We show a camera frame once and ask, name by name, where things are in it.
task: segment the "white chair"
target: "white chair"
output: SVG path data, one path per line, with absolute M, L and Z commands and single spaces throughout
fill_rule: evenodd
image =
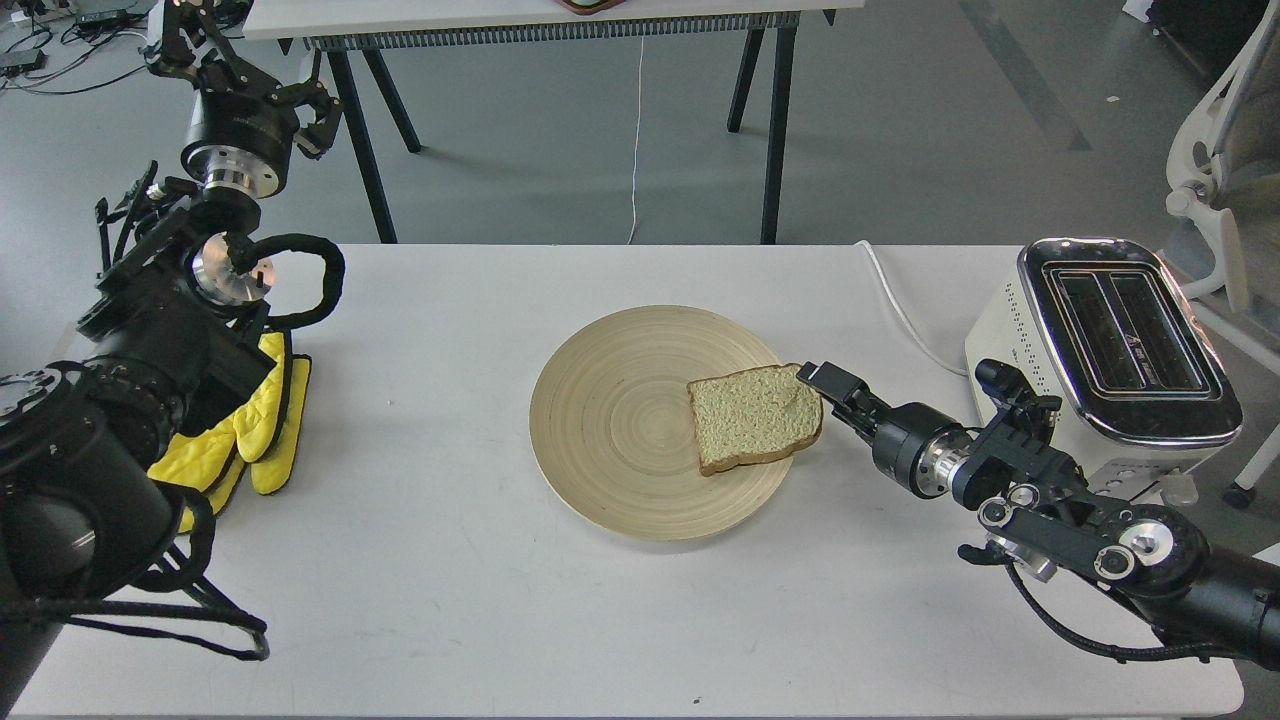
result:
M 1271 348 L 1266 347 L 1238 327 L 1229 323 L 1225 318 L 1203 305 L 1202 302 L 1193 304 L 1196 310 L 1196 319 L 1201 322 L 1204 327 L 1212 329 L 1217 334 L 1222 336 L 1224 340 L 1240 348 L 1245 355 L 1254 359 L 1260 365 L 1270 370 L 1276 378 L 1280 378 L 1280 354 L 1276 354 Z M 1226 491 L 1222 492 L 1222 500 L 1236 509 L 1245 509 L 1257 497 L 1257 483 L 1262 478 L 1262 473 L 1280 459 L 1280 427 L 1271 430 L 1267 439 L 1262 441 L 1262 446 L 1258 447 L 1253 457 L 1244 465 L 1240 474 L 1236 475 L 1235 480 L 1228 486 Z
M 1244 168 L 1245 177 L 1280 172 L 1277 8 L 1280 0 L 1271 0 L 1235 60 L 1183 122 L 1165 165 L 1171 188 L 1165 208 L 1192 220 L 1213 254 L 1210 274 L 1183 292 L 1196 299 L 1225 286 L 1236 313 L 1249 307 L 1240 232 L 1231 209 L 1215 201 Z

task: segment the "table leg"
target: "table leg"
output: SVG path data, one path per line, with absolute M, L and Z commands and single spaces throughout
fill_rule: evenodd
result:
M 746 33 L 746 46 L 742 49 L 742 64 L 737 68 L 737 85 L 733 86 L 733 104 L 728 109 L 728 132 L 742 128 L 742 111 L 746 109 L 746 96 L 751 91 L 751 78 L 755 77 L 755 60 L 760 56 L 763 29 Z
M 773 109 L 769 114 L 769 156 L 764 167 L 764 217 L 760 245 L 776 245 L 778 238 L 778 199 L 782 195 L 782 154 L 787 141 L 787 110 L 791 106 L 791 64 L 795 59 L 796 28 L 778 28 L 773 61 Z
M 342 50 L 329 51 L 328 55 L 329 68 L 333 69 L 333 82 L 338 86 L 338 99 L 343 104 L 347 132 L 351 133 L 351 145 L 356 150 L 360 177 L 365 181 L 369 209 L 374 213 L 378 240 L 387 245 L 394 243 L 397 242 L 396 227 L 392 225 L 392 211 L 387 206 L 387 193 L 383 192 L 383 178 L 378 172 L 378 160 L 374 159 L 374 146 L 369 141 L 369 127 L 365 126 L 365 111 L 360 108 L 356 81 L 351 77 L 351 63 L 347 61 L 347 55 Z
M 404 147 L 410 152 L 420 152 L 422 143 L 419 142 L 417 133 L 413 131 L 413 123 L 408 119 L 408 111 L 404 110 L 404 102 L 399 99 L 399 91 L 396 90 L 392 73 L 387 69 L 387 61 L 383 60 L 383 51 L 365 50 L 364 55 L 365 61 L 369 63 L 369 72 L 374 74 L 374 82 L 378 83 L 378 90 L 381 91 L 383 100 L 387 101 L 387 109 L 392 111 L 396 127 L 401 131 Z

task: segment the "floor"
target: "floor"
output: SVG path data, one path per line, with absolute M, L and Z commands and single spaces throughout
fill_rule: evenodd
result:
M 806 14 L 778 242 L 1119 236 L 1165 247 L 1180 232 L 1164 211 L 1165 156 L 1203 87 L 1120 5 L 869 0 L 835 27 Z M 23 35 L 9 27 L 0 44 Z M 111 79 L 138 65 L 141 44 L 123 36 L 42 88 Z M 724 117 L 741 44 L 723 33 L 643 46 L 602 40 L 389 51 L 428 145 L 419 155 L 404 152 L 353 56 L 401 241 L 623 243 L 635 208 L 636 243 L 754 243 L 768 124 L 768 87 L 759 81 L 772 69 L 772 38 L 742 132 L 731 136 Z M 297 49 L 288 58 L 270 42 L 237 49 L 276 77 L 298 74 Z M 46 51 L 59 68 L 83 46 L 55 38 Z M 161 173 L 180 174 L 189 96 L 184 83 L 146 73 L 70 96 L 0 91 L 0 374 L 52 359 L 68 323 L 95 300 L 93 202 L 116 200 L 150 159 Z M 288 187 L 262 211 L 261 237 L 378 241 L 346 131 L 321 161 L 294 154 Z M 1245 511 L 1219 493 L 1280 423 L 1280 380 L 1234 348 L 1219 350 L 1247 423 L 1236 443 L 1201 469 L 1202 501 L 1189 514 L 1215 542 L 1252 553 L 1280 542 L 1280 468 L 1268 470 Z M 1240 670 L 1245 705 L 1230 717 L 1272 717 L 1277 676 Z

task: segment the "toaster slot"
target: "toaster slot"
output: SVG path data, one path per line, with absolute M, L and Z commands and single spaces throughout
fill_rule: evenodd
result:
M 1184 392 L 1208 389 L 1179 341 L 1180 333 L 1151 278 L 1143 273 L 1115 273 L 1111 283 L 1140 341 L 1134 347 L 1138 363 L 1153 384 Z
M 1142 373 L 1129 345 L 1125 342 L 1120 320 L 1103 293 L 1094 273 L 1057 273 L 1057 284 L 1075 331 L 1082 360 L 1092 368 L 1100 389 L 1143 389 Z

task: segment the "oven mitt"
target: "oven mitt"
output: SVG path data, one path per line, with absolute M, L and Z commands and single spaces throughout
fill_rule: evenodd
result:
M 174 436 L 165 456 L 147 470 L 155 480 L 200 491 L 215 515 L 230 501 L 246 466 L 261 495 L 279 491 L 293 471 L 311 359 L 293 356 L 285 333 L 262 336 L 259 347 L 275 368 L 248 402 L 198 437 Z M 191 524 L 191 512 L 183 512 L 180 532 Z

